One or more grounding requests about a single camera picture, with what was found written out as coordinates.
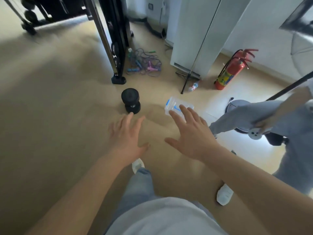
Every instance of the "fire extinguisher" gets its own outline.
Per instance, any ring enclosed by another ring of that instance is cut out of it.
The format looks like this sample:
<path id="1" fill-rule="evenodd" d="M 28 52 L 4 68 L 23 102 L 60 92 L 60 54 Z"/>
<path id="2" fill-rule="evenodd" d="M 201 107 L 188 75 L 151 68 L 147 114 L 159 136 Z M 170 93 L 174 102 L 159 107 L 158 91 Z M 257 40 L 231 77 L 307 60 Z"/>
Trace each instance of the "fire extinguisher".
<path id="1" fill-rule="evenodd" d="M 244 68 L 249 69 L 247 61 L 251 62 L 250 57 L 255 57 L 251 51 L 258 51 L 258 49 L 239 49 L 233 54 L 214 82 L 217 90 L 223 90 L 224 87 Z"/>

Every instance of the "blue jeans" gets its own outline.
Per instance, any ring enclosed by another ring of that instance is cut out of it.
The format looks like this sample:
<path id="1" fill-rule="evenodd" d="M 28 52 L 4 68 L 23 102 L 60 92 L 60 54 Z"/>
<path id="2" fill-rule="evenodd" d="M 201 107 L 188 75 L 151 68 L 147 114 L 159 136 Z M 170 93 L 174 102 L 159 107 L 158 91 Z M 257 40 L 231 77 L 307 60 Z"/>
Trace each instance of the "blue jeans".
<path id="1" fill-rule="evenodd" d="M 105 233 L 111 227 L 113 222 L 120 217 L 123 213 L 134 208 L 135 206 L 142 204 L 147 201 L 162 198 L 154 194 L 153 182 L 151 173 L 149 170 L 141 167 L 135 175 L 129 180 L 122 199 L 118 205 L 117 210 L 113 214 L 112 221 Z M 199 202 L 191 202 L 199 209 L 203 210 L 211 219 L 214 219 L 213 215 Z"/>

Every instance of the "shoe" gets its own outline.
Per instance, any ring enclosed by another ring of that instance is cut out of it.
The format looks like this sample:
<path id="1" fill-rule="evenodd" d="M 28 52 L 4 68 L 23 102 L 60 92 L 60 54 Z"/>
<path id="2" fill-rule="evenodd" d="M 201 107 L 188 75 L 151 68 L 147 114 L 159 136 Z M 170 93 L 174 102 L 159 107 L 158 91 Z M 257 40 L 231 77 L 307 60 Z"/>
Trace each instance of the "shoe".
<path id="1" fill-rule="evenodd" d="M 216 200 L 220 205 L 227 205 L 233 196 L 233 190 L 228 185 L 224 184 L 221 189 L 218 190 Z"/>
<path id="2" fill-rule="evenodd" d="M 131 164 L 131 167 L 132 167 L 132 169 L 133 169 L 134 174 L 136 174 L 136 172 L 137 172 L 141 167 L 145 168 L 145 165 L 143 164 L 143 161 L 142 161 L 140 158 L 138 158 L 135 162 L 133 162 L 133 163 Z"/>

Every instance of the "plastic bottle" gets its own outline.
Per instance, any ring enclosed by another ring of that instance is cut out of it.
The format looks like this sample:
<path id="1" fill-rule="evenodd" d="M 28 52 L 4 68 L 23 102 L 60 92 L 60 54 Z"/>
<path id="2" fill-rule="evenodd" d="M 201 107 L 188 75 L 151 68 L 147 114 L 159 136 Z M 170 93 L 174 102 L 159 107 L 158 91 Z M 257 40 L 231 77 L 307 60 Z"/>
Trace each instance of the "plastic bottle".
<path id="1" fill-rule="evenodd" d="M 194 91 L 199 86 L 199 82 L 195 82 L 191 87 L 189 87 L 189 91 Z"/>

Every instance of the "fire extinguisher label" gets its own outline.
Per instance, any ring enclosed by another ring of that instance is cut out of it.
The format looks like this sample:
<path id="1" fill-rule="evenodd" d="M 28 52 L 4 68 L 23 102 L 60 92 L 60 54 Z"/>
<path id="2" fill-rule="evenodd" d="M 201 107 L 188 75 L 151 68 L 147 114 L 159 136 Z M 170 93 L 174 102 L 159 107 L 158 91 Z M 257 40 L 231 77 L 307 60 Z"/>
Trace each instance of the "fire extinguisher label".
<path id="1" fill-rule="evenodd" d="M 226 86 L 231 79 L 234 77 L 234 75 L 229 74 L 226 70 L 223 72 L 223 74 L 217 79 L 218 82 L 222 85 L 222 86 Z"/>

